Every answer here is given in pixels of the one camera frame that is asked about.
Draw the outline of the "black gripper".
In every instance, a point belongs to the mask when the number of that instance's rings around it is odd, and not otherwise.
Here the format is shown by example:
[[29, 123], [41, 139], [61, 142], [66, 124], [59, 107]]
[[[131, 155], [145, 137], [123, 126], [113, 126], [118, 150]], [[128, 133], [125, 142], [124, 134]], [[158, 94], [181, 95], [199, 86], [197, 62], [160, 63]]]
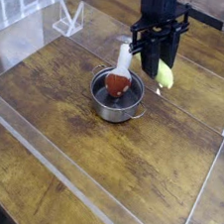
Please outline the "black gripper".
[[141, 0], [141, 19], [130, 30], [130, 52], [141, 53], [142, 70], [155, 78], [159, 58], [173, 67], [179, 38], [188, 30], [188, 10], [176, 13], [177, 2], [166, 0]]

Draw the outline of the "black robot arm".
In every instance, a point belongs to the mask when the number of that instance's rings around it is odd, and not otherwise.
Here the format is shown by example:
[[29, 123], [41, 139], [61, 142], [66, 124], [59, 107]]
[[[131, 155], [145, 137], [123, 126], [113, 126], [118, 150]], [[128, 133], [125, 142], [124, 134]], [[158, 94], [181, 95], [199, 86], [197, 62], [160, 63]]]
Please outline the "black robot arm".
[[159, 61], [173, 67], [179, 38], [188, 30], [190, 4], [177, 0], [141, 0], [141, 19], [130, 27], [130, 52], [140, 54], [142, 70], [156, 78]]

